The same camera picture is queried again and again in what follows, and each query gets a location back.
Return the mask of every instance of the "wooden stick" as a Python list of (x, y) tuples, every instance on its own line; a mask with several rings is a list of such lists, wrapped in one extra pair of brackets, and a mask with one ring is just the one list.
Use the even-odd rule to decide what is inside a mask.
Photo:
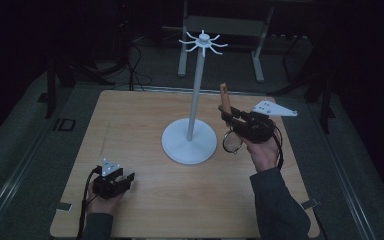
[(223, 111), (229, 114), (232, 114), (226, 83), (220, 84), (220, 97), (221, 97), (221, 105), (223, 107)]

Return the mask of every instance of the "hand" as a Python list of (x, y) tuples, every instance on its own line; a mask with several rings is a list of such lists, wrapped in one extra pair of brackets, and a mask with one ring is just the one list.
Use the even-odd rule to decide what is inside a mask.
[(277, 166), (279, 149), (273, 137), (267, 142), (262, 143), (253, 143), (242, 136), (239, 136), (239, 138), (247, 145), (247, 150), (251, 154), (251, 159), (257, 172), (262, 172)]
[(88, 198), (86, 202), (89, 203), (86, 208), (87, 213), (108, 213), (110, 215), (115, 214), (124, 193), (117, 195), (110, 199), (103, 199), (93, 193), (93, 182), (88, 187)]

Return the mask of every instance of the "white round base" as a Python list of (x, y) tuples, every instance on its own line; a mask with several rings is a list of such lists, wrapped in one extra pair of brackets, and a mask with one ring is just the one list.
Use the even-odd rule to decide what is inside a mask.
[(210, 158), (217, 147), (213, 129), (195, 119), (192, 140), (187, 140), (189, 118), (172, 122), (163, 132), (162, 145), (166, 154), (176, 162), (197, 164)]

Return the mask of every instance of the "sleeve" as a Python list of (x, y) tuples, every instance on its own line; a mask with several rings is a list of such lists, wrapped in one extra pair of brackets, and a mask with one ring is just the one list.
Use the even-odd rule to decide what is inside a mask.
[(292, 198), (278, 168), (250, 177), (261, 239), (309, 239), (310, 219)]
[(87, 215), (82, 240), (109, 240), (113, 218), (112, 215), (107, 213), (91, 213)]

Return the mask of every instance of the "wooden table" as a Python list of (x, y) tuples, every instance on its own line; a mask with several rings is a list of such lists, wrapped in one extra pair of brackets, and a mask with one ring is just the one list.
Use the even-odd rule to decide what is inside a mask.
[[(250, 111), (263, 98), (231, 95), (230, 101), (233, 107)], [(237, 155), (223, 150), (221, 142), (228, 129), (217, 109), (219, 95), (201, 94), (196, 115), (217, 135), (217, 149), (210, 159), (183, 165), (162, 148), (164, 129), (189, 117), (191, 100), (187, 93), (102, 92), (61, 199), (73, 207), (55, 214), (51, 234), (77, 235), (87, 176), (107, 158), (121, 164), (125, 175), (136, 173), (114, 219), (114, 237), (259, 237), (249, 180), (255, 169), (245, 147)], [(288, 135), (281, 118), (272, 119), (284, 136), (282, 175), (292, 196), (302, 203), (308, 195)], [(306, 212), (311, 219), (309, 236), (315, 237), (319, 228), (314, 213)]]

